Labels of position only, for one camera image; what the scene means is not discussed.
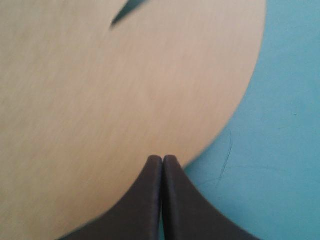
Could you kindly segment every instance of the wood grain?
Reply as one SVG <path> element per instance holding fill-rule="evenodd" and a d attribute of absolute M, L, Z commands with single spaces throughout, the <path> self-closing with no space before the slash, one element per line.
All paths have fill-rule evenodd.
<path fill-rule="evenodd" d="M 149 155 L 194 159 L 242 99 L 264 0 L 0 2 L 0 238 L 58 238 Z"/>

